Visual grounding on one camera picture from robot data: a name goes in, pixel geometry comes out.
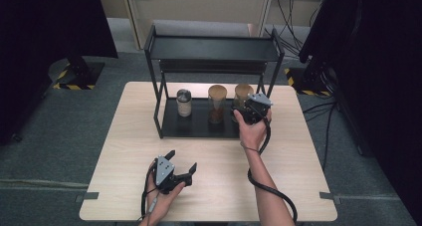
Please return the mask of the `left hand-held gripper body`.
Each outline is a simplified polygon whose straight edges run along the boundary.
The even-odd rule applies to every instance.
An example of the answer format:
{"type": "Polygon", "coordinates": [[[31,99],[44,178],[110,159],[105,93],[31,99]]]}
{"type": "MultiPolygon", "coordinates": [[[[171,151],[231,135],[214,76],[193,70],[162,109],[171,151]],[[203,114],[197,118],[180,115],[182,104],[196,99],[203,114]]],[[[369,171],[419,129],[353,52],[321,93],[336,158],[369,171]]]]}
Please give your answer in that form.
{"type": "Polygon", "coordinates": [[[155,159],[154,183],[156,188],[163,194],[171,192],[178,184],[184,182],[186,186],[192,185],[192,178],[188,178],[188,172],[180,175],[174,173],[175,165],[159,155],[155,159]]]}

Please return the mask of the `clear jar of bay leaves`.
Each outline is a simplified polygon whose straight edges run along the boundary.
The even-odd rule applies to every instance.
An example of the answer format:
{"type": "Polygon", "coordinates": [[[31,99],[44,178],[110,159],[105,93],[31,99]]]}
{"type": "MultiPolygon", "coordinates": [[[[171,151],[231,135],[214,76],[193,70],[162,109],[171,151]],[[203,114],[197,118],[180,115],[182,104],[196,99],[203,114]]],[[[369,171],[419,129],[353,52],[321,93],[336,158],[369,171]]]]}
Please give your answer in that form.
{"type": "Polygon", "coordinates": [[[254,89],[248,84],[239,84],[235,87],[235,97],[232,102],[232,109],[239,110],[240,113],[244,113],[245,102],[248,99],[248,94],[252,94],[254,89]]]}

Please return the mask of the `person's right hand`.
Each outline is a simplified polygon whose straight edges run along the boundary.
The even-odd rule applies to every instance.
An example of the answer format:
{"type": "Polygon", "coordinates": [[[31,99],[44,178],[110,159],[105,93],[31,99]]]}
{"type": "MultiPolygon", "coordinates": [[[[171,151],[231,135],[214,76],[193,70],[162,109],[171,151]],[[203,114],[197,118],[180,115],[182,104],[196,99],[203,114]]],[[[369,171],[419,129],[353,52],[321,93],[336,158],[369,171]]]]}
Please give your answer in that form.
{"type": "Polygon", "coordinates": [[[239,125],[240,141],[245,146],[259,150],[268,134],[267,123],[272,120],[272,111],[268,110],[267,115],[255,124],[246,124],[238,111],[235,111],[235,115],[239,125]]]}

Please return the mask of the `stand base with hazard tape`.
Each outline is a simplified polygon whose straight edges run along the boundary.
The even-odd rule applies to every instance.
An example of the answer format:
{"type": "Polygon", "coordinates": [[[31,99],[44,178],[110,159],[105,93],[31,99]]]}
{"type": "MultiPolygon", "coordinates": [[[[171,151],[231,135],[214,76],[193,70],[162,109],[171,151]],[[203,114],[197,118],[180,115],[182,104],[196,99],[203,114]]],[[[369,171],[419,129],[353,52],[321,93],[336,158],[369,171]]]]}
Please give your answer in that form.
{"type": "Polygon", "coordinates": [[[309,79],[305,68],[285,68],[288,84],[300,95],[330,97],[330,92],[321,79],[309,79]]]}
{"type": "Polygon", "coordinates": [[[62,90],[92,90],[104,68],[102,62],[86,62],[84,67],[68,63],[56,78],[53,88],[62,90]]]}

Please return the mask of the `clear jar of star anise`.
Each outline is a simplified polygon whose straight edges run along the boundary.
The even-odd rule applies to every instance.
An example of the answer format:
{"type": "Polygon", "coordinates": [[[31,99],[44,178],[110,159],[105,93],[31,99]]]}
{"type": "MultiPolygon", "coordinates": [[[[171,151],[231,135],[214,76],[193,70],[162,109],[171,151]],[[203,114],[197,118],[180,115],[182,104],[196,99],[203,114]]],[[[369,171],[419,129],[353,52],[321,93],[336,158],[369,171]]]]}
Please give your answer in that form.
{"type": "Polygon", "coordinates": [[[211,123],[220,123],[224,119],[224,107],[227,90],[222,85],[213,85],[208,90],[208,119],[211,123]]]}

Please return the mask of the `grey corner bracket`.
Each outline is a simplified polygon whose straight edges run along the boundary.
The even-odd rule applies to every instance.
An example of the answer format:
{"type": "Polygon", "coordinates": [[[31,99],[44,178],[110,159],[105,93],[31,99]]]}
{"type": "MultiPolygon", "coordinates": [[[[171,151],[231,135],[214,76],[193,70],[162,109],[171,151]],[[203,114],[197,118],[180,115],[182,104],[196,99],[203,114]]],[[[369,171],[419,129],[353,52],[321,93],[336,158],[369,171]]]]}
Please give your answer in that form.
{"type": "Polygon", "coordinates": [[[84,200],[96,200],[98,197],[98,192],[86,192],[85,194],[77,195],[75,202],[82,203],[84,200]]]}
{"type": "Polygon", "coordinates": [[[341,199],[338,195],[335,195],[333,193],[330,192],[321,192],[319,194],[319,198],[320,199],[326,199],[326,200],[331,200],[334,204],[339,205],[341,204],[341,199]]]}

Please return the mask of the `black metal shelf rack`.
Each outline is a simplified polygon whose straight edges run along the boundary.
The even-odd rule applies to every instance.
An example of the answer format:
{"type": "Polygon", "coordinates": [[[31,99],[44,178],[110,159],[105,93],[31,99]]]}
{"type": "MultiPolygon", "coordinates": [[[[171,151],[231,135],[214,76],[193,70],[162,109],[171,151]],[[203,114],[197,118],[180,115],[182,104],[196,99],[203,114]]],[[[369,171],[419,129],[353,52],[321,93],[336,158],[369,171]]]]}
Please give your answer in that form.
{"type": "Polygon", "coordinates": [[[178,113],[176,97],[168,92],[167,74],[233,74],[257,76],[256,91],[269,96],[281,68],[285,51],[281,38],[273,31],[268,38],[204,37],[159,35],[150,30],[144,46],[149,72],[158,63],[162,77],[153,80],[156,106],[153,117],[161,138],[164,137],[218,137],[235,138],[239,130],[232,120],[233,96],[220,111],[212,112],[208,93],[200,92],[197,84],[191,86],[192,114],[178,113]]]}

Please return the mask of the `glass jar of white powder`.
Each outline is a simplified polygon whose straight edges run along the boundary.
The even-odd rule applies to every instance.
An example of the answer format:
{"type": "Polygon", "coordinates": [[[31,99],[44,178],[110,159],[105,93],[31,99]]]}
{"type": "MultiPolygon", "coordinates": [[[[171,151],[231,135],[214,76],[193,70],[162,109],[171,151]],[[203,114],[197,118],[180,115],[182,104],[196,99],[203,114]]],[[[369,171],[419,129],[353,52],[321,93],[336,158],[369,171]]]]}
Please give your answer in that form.
{"type": "Polygon", "coordinates": [[[191,115],[191,92],[181,89],[176,94],[177,110],[181,116],[187,117],[191,115]]]}

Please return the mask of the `white cabinet panel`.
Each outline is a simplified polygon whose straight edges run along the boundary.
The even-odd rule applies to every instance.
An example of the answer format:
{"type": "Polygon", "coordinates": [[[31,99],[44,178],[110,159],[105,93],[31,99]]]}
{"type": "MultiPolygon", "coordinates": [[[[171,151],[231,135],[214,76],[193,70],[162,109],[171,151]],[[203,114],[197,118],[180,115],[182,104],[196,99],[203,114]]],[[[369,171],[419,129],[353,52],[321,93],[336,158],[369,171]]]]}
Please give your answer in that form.
{"type": "Polygon", "coordinates": [[[271,0],[101,0],[114,40],[116,25],[127,28],[141,50],[150,29],[187,36],[260,37],[271,0]]]}

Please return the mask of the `person's left hand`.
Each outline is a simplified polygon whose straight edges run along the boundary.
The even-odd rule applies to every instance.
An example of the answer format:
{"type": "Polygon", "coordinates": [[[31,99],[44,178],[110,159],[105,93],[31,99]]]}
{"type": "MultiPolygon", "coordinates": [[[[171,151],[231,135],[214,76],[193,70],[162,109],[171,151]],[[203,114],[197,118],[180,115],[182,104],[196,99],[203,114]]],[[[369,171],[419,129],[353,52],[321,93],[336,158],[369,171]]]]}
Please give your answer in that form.
{"type": "Polygon", "coordinates": [[[157,226],[167,215],[173,201],[184,187],[185,183],[181,182],[168,194],[162,194],[156,189],[153,174],[149,173],[146,183],[146,210],[150,207],[153,207],[153,209],[142,218],[138,226],[157,226]]]}

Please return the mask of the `dark curtain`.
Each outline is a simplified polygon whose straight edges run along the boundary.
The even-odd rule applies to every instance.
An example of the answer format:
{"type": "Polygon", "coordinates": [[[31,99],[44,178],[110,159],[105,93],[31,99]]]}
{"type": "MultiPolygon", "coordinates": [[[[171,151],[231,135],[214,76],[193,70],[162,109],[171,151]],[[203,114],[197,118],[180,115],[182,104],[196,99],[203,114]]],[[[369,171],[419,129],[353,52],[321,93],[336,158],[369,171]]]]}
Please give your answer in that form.
{"type": "Polygon", "coordinates": [[[309,82],[334,72],[329,86],[422,226],[422,0],[323,0],[300,59],[309,82]]]}
{"type": "Polygon", "coordinates": [[[117,56],[101,0],[0,0],[0,145],[51,82],[50,66],[82,56],[117,56]]]}

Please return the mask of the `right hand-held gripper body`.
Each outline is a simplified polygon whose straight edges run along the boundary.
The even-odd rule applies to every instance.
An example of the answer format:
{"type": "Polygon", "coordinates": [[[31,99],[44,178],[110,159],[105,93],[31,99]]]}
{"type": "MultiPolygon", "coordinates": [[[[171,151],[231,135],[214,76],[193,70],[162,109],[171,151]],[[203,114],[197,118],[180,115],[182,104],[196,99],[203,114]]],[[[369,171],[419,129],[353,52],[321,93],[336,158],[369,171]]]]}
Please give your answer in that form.
{"type": "Polygon", "coordinates": [[[236,110],[242,115],[246,124],[254,124],[267,115],[272,105],[273,103],[265,94],[248,94],[244,104],[236,107],[236,110]]]}

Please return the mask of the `thin wrist band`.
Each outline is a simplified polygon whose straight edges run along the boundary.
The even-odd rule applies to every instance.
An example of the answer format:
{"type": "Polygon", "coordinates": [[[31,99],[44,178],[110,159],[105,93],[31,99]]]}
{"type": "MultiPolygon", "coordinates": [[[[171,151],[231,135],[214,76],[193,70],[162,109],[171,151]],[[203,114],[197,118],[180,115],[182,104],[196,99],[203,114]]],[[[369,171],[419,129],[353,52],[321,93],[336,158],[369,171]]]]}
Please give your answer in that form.
{"type": "Polygon", "coordinates": [[[240,142],[240,145],[241,145],[244,149],[249,149],[249,150],[252,150],[252,151],[255,151],[255,152],[258,152],[258,153],[260,152],[258,149],[255,149],[255,148],[251,148],[251,147],[245,146],[243,142],[240,142]]]}

